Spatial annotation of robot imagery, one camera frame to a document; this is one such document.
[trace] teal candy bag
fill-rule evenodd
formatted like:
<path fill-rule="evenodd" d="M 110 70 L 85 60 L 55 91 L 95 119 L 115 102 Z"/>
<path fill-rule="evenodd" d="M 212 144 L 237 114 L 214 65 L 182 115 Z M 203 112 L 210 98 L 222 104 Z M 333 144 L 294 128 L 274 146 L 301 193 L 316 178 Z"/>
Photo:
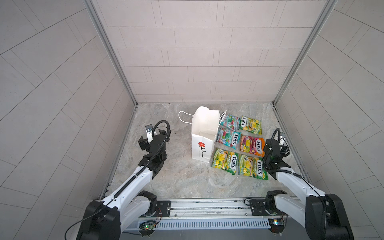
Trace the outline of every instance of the teal candy bag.
<path fill-rule="evenodd" d="M 220 128 L 217 134 L 217 142 L 233 149 L 236 149 L 240 138 L 241 133 L 226 128 Z"/>

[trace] fox's candy bag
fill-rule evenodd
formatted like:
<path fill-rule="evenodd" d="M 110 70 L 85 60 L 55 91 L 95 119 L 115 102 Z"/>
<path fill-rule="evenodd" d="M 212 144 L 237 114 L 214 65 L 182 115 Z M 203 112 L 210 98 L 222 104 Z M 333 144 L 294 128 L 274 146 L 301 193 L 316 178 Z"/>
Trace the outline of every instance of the fox's candy bag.
<path fill-rule="evenodd" d="M 242 136 L 240 151 L 255 154 L 260 157 L 264 157 L 263 151 L 265 141 L 261 137 Z"/>
<path fill-rule="evenodd" d="M 217 142 L 236 149 L 241 133 L 226 128 L 220 128 L 217 134 Z"/>
<path fill-rule="evenodd" d="M 263 160 L 261 158 L 253 157 L 252 177 L 268 180 L 268 174 L 264 170 Z"/>
<path fill-rule="evenodd" d="M 239 154 L 235 152 L 216 149 L 212 167 L 223 169 L 235 175 L 237 168 L 237 159 Z"/>
<path fill-rule="evenodd" d="M 239 128 L 239 117 L 229 115 L 229 114 L 223 114 L 220 117 L 220 125 L 230 128 L 232 130 L 237 130 Z"/>
<path fill-rule="evenodd" d="M 239 129 L 245 130 L 257 135 L 262 134 L 262 121 L 242 116 L 240 120 Z"/>

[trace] paper bag handle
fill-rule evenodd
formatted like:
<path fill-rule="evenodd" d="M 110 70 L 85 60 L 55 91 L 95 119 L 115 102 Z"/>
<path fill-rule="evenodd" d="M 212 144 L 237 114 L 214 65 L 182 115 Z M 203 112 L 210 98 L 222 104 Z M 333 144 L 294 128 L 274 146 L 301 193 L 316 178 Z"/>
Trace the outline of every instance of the paper bag handle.
<path fill-rule="evenodd" d="M 182 121 L 182 122 L 184 122 L 184 121 L 183 121 L 183 120 L 181 120 L 181 118 L 180 118 L 180 113 L 185 113 L 185 114 L 188 114 L 188 115 L 191 115 L 191 116 L 193 116 L 192 114 L 186 113 L 186 112 L 184 112 L 184 111 L 180 111 L 180 112 L 179 112 L 179 119 L 180 119 L 180 121 Z"/>

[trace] wall tile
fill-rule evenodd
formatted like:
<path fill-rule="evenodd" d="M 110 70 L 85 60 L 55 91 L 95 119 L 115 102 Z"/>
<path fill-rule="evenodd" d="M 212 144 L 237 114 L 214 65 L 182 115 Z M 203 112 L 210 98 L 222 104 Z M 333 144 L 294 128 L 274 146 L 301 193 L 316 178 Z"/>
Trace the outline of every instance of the wall tile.
<path fill-rule="evenodd" d="M 102 112 L 95 107 L 66 155 L 84 166 L 106 121 Z"/>
<path fill-rule="evenodd" d="M 67 105 L 85 121 L 105 88 L 106 86 L 97 71 L 93 71 L 71 97 Z"/>
<path fill-rule="evenodd" d="M 0 159 L 17 165 L 71 96 L 54 74 L 33 90 L 0 122 Z"/>
<path fill-rule="evenodd" d="M 297 109 L 300 108 L 295 98 L 287 90 L 284 92 L 283 96 L 281 97 L 281 101 L 284 103 L 284 106 L 289 116 L 293 116 L 293 114 L 297 111 Z"/>
<path fill-rule="evenodd" d="M 47 239 L 78 176 L 59 164 L 14 239 Z"/>
<path fill-rule="evenodd" d="M 369 28 L 370 26 L 363 24 L 356 32 L 356 34 L 352 37 L 352 39 L 349 41 L 347 46 L 345 46 L 343 52 L 348 55 L 356 46 L 356 44 L 360 41 L 360 39 L 364 36 L 364 34 L 369 30 Z"/>
<path fill-rule="evenodd" d="M 340 88 L 377 124 L 384 129 L 382 112 L 384 100 L 381 94 L 384 84 L 367 70 L 356 64 L 340 81 Z"/>
<path fill-rule="evenodd" d="M 183 102 L 221 102 L 221 94 L 183 94 Z"/>
<path fill-rule="evenodd" d="M 316 84 L 316 86 L 313 88 L 312 93 L 316 95 L 319 90 L 324 86 L 324 84 L 330 79 L 327 74 L 324 74 L 324 76 L 320 79 L 320 81 Z"/>
<path fill-rule="evenodd" d="M 66 204 L 80 208 L 83 207 L 101 165 L 103 164 L 106 154 L 107 152 L 96 143 L 83 171 L 81 172 L 81 175 L 79 176 L 79 179 L 68 197 Z"/>
<path fill-rule="evenodd" d="M 193 67 L 195 82 L 232 82 L 235 67 Z"/>
<path fill-rule="evenodd" d="M 75 160 L 71 159 L 67 155 L 65 155 L 63 157 L 63 159 L 62 159 L 62 161 L 60 163 L 62 165 L 64 165 L 64 166 L 66 166 L 67 168 L 74 170 L 78 174 L 81 173 L 81 171 L 83 170 L 83 167 L 84 167 L 83 165 L 81 165 L 80 163 L 78 163 Z"/>
<path fill-rule="evenodd" d="M 373 175 L 331 118 L 316 133 L 348 184 Z"/>
<path fill-rule="evenodd" d="M 122 112 L 119 106 L 116 104 L 100 134 L 100 137 L 105 141 L 106 144 L 111 145 L 113 136 L 115 135 L 121 118 Z"/>
<path fill-rule="evenodd" d="M 275 1 L 228 1 L 223 26 L 270 27 L 277 5 Z"/>
<path fill-rule="evenodd" d="M 67 229 L 75 222 L 77 222 L 76 217 L 59 215 L 59 218 L 57 218 L 57 221 L 48 237 L 48 240 L 63 238 Z M 67 232 L 67 237 L 71 236 L 72 232 L 73 232 L 73 228 L 69 229 L 69 231 Z"/>
<path fill-rule="evenodd" d="M 261 48 L 221 48 L 219 66 L 257 66 Z"/>
<path fill-rule="evenodd" d="M 320 158 L 327 152 L 304 113 L 299 114 L 293 123 L 313 160 Z"/>
<path fill-rule="evenodd" d="M 278 67 L 241 67 L 239 82 L 272 82 Z"/>
<path fill-rule="evenodd" d="M 364 141 L 365 139 L 370 138 L 371 136 L 375 135 L 380 131 L 381 131 L 380 128 L 376 124 L 372 123 L 368 127 L 361 130 L 359 133 L 351 137 L 349 139 L 349 142 L 352 144 L 352 146 L 356 146 L 362 141 Z"/>
<path fill-rule="evenodd" d="M 384 31 L 382 9 L 384 3 L 380 0 L 356 0 L 346 14 L 380 31 Z"/>
<path fill-rule="evenodd" d="M 328 118 L 330 118 L 330 116 L 325 112 L 316 122 L 314 122 L 314 124 L 312 124 L 313 129 L 318 129 Z"/>
<path fill-rule="evenodd" d="M 119 48 L 119 53 L 126 67 L 164 66 L 160 48 Z"/>
<path fill-rule="evenodd" d="M 93 26 L 87 10 L 84 9 L 72 15 L 71 18 L 86 43 L 97 36 L 97 31 Z"/>
<path fill-rule="evenodd" d="M 313 27 L 325 1 L 287 1 L 279 27 Z"/>
<path fill-rule="evenodd" d="M 124 86 L 119 76 L 116 75 L 99 99 L 100 103 L 109 113 L 111 113 L 123 90 Z"/>
<path fill-rule="evenodd" d="M 308 56 L 336 83 L 351 70 L 355 62 L 318 36 L 308 51 Z"/>
<path fill-rule="evenodd" d="M 347 138 L 372 124 L 372 120 L 331 79 L 316 98 Z"/>
<path fill-rule="evenodd" d="M 384 165 L 380 154 L 383 141 L 384 133 L 378 132 L 377 134 L 355 146 L 357 152 L 360 154 L 360 156 L 363 158 L 365 163 L 368 165 L 368 167 L 371 169 L 381 184 L 384 183 L 384 173 L 380 171 Z"/>
<path fill-rule="evenodd" d="M 61 215 L 77 218 L 80 216 L 80 212 L 81 208 L 65 204 L 63 210 L 61 211 Z"/>
<path fill-rule="evenodd" d="M 132 83 L 132 86 L 136 94 L 169 94 L 165 83 Z"/>
<path fill-rule="evenodd" d="M 213 48 L 168 48 L 171 66 L 212 66 Z"/>
<path fill-rule="evenodd" d="M 39 196 L 79 130 L 69 117 L 59 113 L 3 186 Z"/>
<path fill-rule="evenodd" d="M 86 42 L 84 41 L 83 36 L 81 35 L 80 31 L 77 29 L 77 27 L 76 27 L 75 23 L 73 22 L 72 18 L 71 17 L 66 18 L 65 22 L 68 24 L 68 26 L 72 30 L 74 36 L 79 41 L 80 45 L 84 46 L 86 44 Z"/>
<path fill-rule="evenodd" d="M 0 203 L 2 204 L 31 209 L 37 198 L 37 196 L 0 187 Z"/>
<path fill-rule="evenodd" d="M 357 193 L 357 192 L 361 192 L 361 191 L 378 187 L 378 186 L 381 186 L 381 184 L 377 180 L 377 178 L 375 176 L 370 176 L 370 177 L 361 179 L 360 181 L 351 183 L 349 185 L 349 188 L 353 193 Z"/>
<path fill-rule="evenodd" d="M 159 1 L 163 26 L 216 26 L 215 1 Z"/>
<path fill-rule="evenodd" d="M 102 60 L 96 44 L 90 41 L 66 60 L 55 71 L 55 74 L 71 92 L 75 93 Z"/>
<path fill-rule="evenodd" d="M 178 48 L 229 48 L 232 28 L 175 28 Z"/>
<path fill-rule="evenodd" d="M 223 94 L 221 102 L 256 102 L 259 94 Z"/>
<path fill-rule="evenodd" d="M 338 11 L 332 11 L 321 29 L 320 36 L 343 50 L 362 23 Z"/>
<path fill-rule="evenodd" d="M 319 68 L 319 66 L 317 66 L 316 63 L 314 63 L 308 56 L 305 56 L 299 69 L 297 69 L 297 75 L 299 75 L 311 91 L 319 83 L 324 74 L 325 73 L 321 70 L 321 68 Z"/>
<path fill-rule="evenodd" d="M 319 159 L 315 160 L 315 164 L 317 167 L 320 167 L 321 165 L 329 162 L 331 159 L 331 156 L 329 155 L 329 153 L 326 153 L 325 155 L 321 156 Z"/>
<path fill-rule="evenodd" d="M 329 161 L 319 167 L 319 171 L 329 189 L 329 192 L 337 193 L 337 196 L 343 201 L 351 227 L 369 224 L 367 215 L 365 215 L 360 204 L 357 202 L 347 183 L 338 171 L 335 163 L 333 161 Z"/>
<path fill-rule="evenodd" d="M 0 32 L 7 33 L 0 37 L 0 53 L 3 53 L 37 31 L 13 1 L 2 1 L 0 9 Z"/>
<path fill-rule="evenodd" d="M 15 167 L 15 165 L 0 160 L 0 185 L 8 178 Z"/>
<path fill-rule="evenodd" d="M 126 48 L 119 27 L 104 27 L 107 37 L 114 48 Z"/>
<path fill-rule="evenodd" d="M 0 204 L 0 232 L 3 239 L 13 239 L 30 209 Z"/>
<path fill-rule="evenodd" d="M 209 94 L 211 83 L 173 83 L 175 94 Z"/>
<path fill-rule="evenodd" d="M 120 27 L 127 48 L 174 48 L 173 28 Z"/>
<path fill-rule="evenodd" d="M 299 48 L 270 48 L 263 66 L 290 67 L 299 52 Z"/>
<path fill-rule="evenodd" d="M 104 76 L 106 77 L 108 83 L 112 81 L 112 79 L 116 76 L 116 70 L 111 62 L 111 59 L 109 57 L 105 58 L 100 63 L 101 71 L 104 73 Z"/>
<path fill-rule="evenodd" d="M 153 82 L 188 82 L 187 67 L 150 67 Z"/>
<path fill-rule="evenodd" d="M 293 94 L 293 97 L 299 104 L 310 124 L 314 124 L 314 122 L 325 113 L 322 105 L 303 82 L 300 83 Z"/>
<path fill-rule="evenodd" d="M 33 86 L 37 87 L 41 83 L 41 79 L 12 50 L 1 54 L 1 57 L 11 64 Z"/>
<path fill-rule="evenodd" d="M 384 225 L 380 221 L 381 211 L 381 199 L 384 197 L 384 188 L 382 186 L 368 189 L 362 192 L 355 193 L 357 200 L 364 209 L 365 213 L 369 217 L 371 223 L 375 227 L 377 233 L 381 238 L 384 237 Z"/>
<path fill-rule="evenodd" d="M 279 4 L 277 5 L 275 15 L 273 16 L 271 27 L 277 27 L 279 24 L 281 14 L 283 13 L 283 10 L 285 8 L 286 1 L 279 1 Z"/>
<path fill-rule="evenodd" d="M 281 83 L 265 83 L 265 82 L 257 82 L 253 93 L 258 94 L 277 94 L 280 89 Z"/>
<path fill-rule="evenodd" d="M 0 57 L 0 119 L 7 115 L 35 87 Z"/>
<path fill-rule="evenodd" d="M 312 28 L 287 28 L 280 48 L 302 48 Z"/>
<path fill-rule="evenodd" d="M 384 49 L 378 48 L 384 41 L 384 33 L 370 28 L 348 54 L 353 60 L 384 81 Z"/>
<path fill-rule="evenodd" d="M 76 37 L 68 24 L 62 21 L 22 42 L 12 51 L 41 79 L 45 79 L 79 49 Z"/>
<path fill-rule="evenodd" d="M 111 148 L 105 156 L 103 164 L 101 165 L 97 177 L 92 185 L 91 191 L 89 192 L 91 196 L 100 196 L 101 191 L 103 190 L 103 186 L 106 184 L 110 169 L 113 166 L 113 162 L 116 159 L 116 155 L 119 152 L 119 147 L 120 145 L 116 141 L 112 141 Z"/>
<path fill-rule="evenodd" d="M 321 180 L 321 175 L 317 169 L 313 159 L 308 152 L 303 140 L 301 139 L 299 132 L 295 131 L 291 135 L 293 145 L 296 147 L 299 157 L 301 158 L 302 163 L 304 164 L 305 170 L 307 171 L 310 182 L 317 182 Z"/>
<path fill-rule="evenodd" d="M 330 193 L 327 185 L 322 179 L 320 181 L 315 182 L 313 185 L 326 193 Z"/>
<path fill-rule="evenodd" d="M 151 1 L 97 1 L 106 26 L 156 26 Z"/>
<path fill-rule="evenodd" d="M 291 117 L 289 116 L 283 102 L 279 101 L 276 105 L 276 108 L 277 108 L 281 118 L 283 119 L 284 125 L 285 125 L 286 130 L 287 130 L 287 134 L 291 135 L 296 130 L 296 127 L 293 124 L 293 121 L 292 121 Z"/>
<path fill-rule="evenodd" d="M 77 115 L 68 105 L 65 105 L 61 110 L 65 115 L 67 115 L 72 121 L 74 121 L 79 127 L 82 127 L 84 121 Z"/>
<path fill-rule="evenodd" d="M 278 48 L 286 28 L 233 28 L 231 48 Z"/>
<path fill-rule="evenodd" d="M 223 26 L 225 1 L 217 1 L 216 26 Z"/>

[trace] tile grout line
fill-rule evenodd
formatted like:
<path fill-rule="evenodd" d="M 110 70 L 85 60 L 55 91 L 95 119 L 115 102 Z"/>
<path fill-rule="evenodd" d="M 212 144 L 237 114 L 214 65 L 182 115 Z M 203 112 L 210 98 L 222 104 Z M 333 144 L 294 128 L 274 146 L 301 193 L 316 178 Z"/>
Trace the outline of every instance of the tile grout line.
<path fill-rule="evenodd" d="M 47 27 L 47 28 L 46 28 L 46 29 L 44 29 L 44 30 L 47 30 L 48 28 L 50 28 L 50 27 L 52 27 L 52 26 L 54 26 L 54 25 L 58 24 L 59 22 L 57 22 L 57 23 L 55 23 L 55 24 L 53 24 L 53 25 L 51 25 L 51 26 Z M 41 32 L 38 32 L 38 33 L 34 34 L 33 36 L 30 36 L 30 37 L 29 37 L 29 38 L 27 38 L 26 40 L 28 40 L 28 39 L 30 39 L 30 38 L 32 38 L 32 37 L 34 37 L 34 36 L 38 35 L 38 34 L 39 34 L 39 33 L 41 33 Z M 16 46 L 18 46 L 18 45 L 22 44 L 22 43 L 23 43 L 23 42 L 25 42 L 26 40 L 22 41 L 21 43 L 18 43 L 18 44 L 16 44 L 15 46 L 11 47 L 10 49 L 12 49 L 12 48 L 14 48 L 14 47 L 16 47 Z"/>

